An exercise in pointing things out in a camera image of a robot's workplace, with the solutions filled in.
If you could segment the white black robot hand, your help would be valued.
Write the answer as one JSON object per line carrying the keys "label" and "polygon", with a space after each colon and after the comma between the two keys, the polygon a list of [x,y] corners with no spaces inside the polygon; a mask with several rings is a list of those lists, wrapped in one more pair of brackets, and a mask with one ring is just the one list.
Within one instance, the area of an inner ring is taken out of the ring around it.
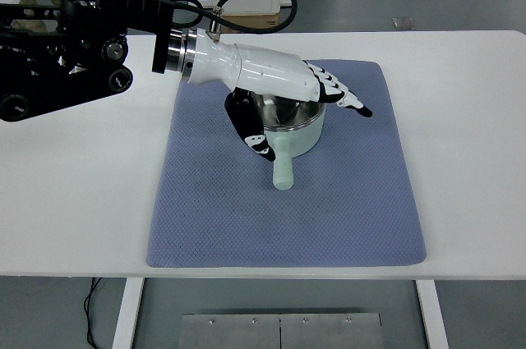
{"label": "white black robot hand", "polygon": [[166,67],[190,84],[220,81],[230,93],[224,106],[240,139],[268,161],[275,150],[265,134],[253,95],[297,102],[335,103],[371,117],[372,111],[326,69],[288,53],[242,44],[215,42],[202,29],[172,36]]}

